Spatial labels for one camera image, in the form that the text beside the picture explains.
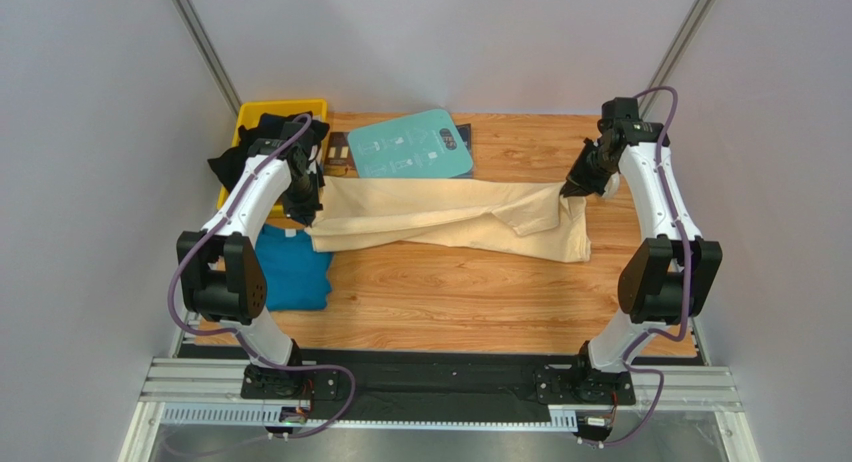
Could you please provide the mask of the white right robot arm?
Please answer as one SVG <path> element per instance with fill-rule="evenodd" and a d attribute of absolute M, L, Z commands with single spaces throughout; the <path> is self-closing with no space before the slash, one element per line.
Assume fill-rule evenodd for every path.
<path fill-rule="evenodd" d="M 684 339 L 723 257 L 720 244 L 706 239 L 690 216 L 665 144 L 640 141 L 612 149 L 608 136 L 587 139 L 561 193 L 602 195 L 617 175 L 630 185 L 642 241 L 619 276 L 618 311 L 576 357 L 577 384 L 616 384 L 654 338 Z"/>

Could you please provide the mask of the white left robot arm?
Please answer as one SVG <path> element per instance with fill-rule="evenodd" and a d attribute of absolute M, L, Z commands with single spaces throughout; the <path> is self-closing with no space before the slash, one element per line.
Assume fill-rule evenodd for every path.
<path fill-rule="evenodd" d="M 188 311 L 233 334 L 252 366 L 283 378 L 305 370 L 297 343 L 266 307 L 269 290 L 255 245 L 274 205 L 304 227 L 321 211 L 323 179 L 313 152 L 296 137 L 257 140 L 222 208 L 202 229 L 179 236 L 168 289 L 170 297 L 182 296 Z"/>

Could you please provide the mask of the blue t-shirt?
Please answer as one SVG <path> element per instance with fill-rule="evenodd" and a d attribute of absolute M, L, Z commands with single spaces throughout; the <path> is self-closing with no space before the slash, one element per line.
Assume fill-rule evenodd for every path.
<path fill-rule="evenodd" d="M 326 309 L 332 253 L 316 252 L 304 231 L 269 224 L 262 227 L 255 252 L 267 282 L 270 312 Z"/>

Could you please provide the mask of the cream t-shirt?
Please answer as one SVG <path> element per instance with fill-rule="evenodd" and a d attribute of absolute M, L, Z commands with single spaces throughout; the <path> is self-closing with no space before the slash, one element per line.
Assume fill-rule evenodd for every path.
<path fill-rule="evenodd" d="M 318 252 L 406 241 L 587 262 L 586 201 L 558 183 L 330 178 L 308 227 Z"/>

